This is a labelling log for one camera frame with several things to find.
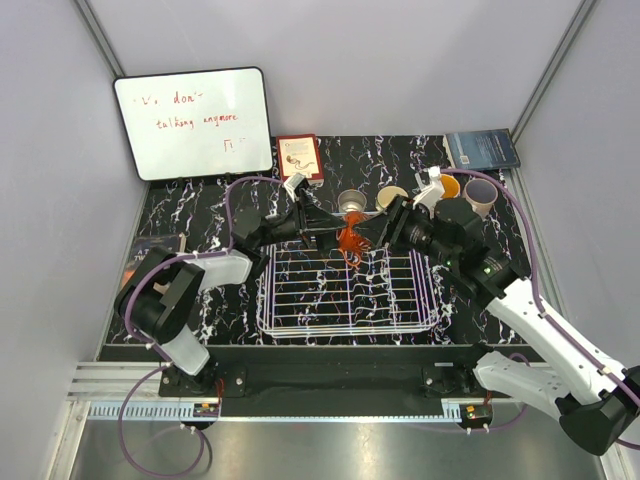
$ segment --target blue book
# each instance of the blue book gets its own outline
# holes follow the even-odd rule
[[[520,166],[509,130],[449,133],[444,147],[454,168],[496,170]]]
[[[152,247],[165,247],[170,252],[184,252],[187,245],[187,237],[183,233],[170,233],[167,235],[151,235],[148,237],[138,237],[133,241],[131,251],[129,252],[129,260],[124,267],[124,275],[122,276],[121,287],[124,287],[136,268],[140,266],[144,257],[147,256]]]

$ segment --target wire rack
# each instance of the wire rack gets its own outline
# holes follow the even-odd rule
[[[266,249],[258,327],[276,338],[418,333],[437,323],[428,259],[387,249],[363,254],[358,268],[301,242]]]

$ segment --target beige cup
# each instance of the beige cup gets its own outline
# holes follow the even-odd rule
[[[391,201],[396,198],[396,195],[402,195],[403,197],[409,196],[407,191],[403,188],[396,187],[394,185],[384,187],[378,192],[378,196],[376,197],[376,210],[381,212],[387,208]]]
[[[474,212],[485,218],[498,199],[498,189],[487,180],[474,178],[465,185],[462,197],[469,202]]]

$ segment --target white arm segment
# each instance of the white arm segment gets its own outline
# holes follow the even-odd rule
[[[533,303],[530,280],[516,280],[505,290],[505,293],[507,294],[506,297],[502,300],[498,298],[493,300],[487,306],[487,311],[518,332],[549,363],[579,403],[588,405],[598,402],[601,400],[598,394],[602,390],[608,392],[615,390],[615,383],[601,375],[596,367],[565,340],[549,322],[540,317],[538,309]],[[614,375],[624,379],[622,374],[624,366],[620,362],[602,353],[589,340],[578,333],[547,302],[542,300],[542,303],[546,312],[576,341],[606,365]],[[541,384],[538,388],[544,389],[544,385]],[[526,397],[524,392],[521,395],[516,391],[510,393],[510,395],[518,400],[526,401],[526,398],[523,398],[523,396]]]
[[[491,352],[482,357],[473,373],[480,385],[487,390],[509,395],[537,408],[554,420],[560,418],[556,398],[566,397],[569,393],[569,389],[557,375],[514,362],[499,352]]]
[[[244,283],[252,265],[251,260],[236,250],[220,257],[198,258],[186,260],[186,262],[193,263],[204,270],[199,292],[220,285]],[[188,325],[182,327],[178,336],[160,346],[176,367],[189,375],[197,375],[209,360],[209,352],[193,336]]]

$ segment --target gray wall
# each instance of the gray wall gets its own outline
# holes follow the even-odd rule
[[[517,147],[569,320],[640,364],[640,2],[600,2]],[[640,442],[640,421],[625,438]],[[640,475],[640,453],[634,453]]]
[[[69,0],[3,2],[0,45],[0,478],[36,479],[100,340],[143,184]]]
[[[246,65],[274,134],[513,125],[579,0],[91,0],[123,68]]]

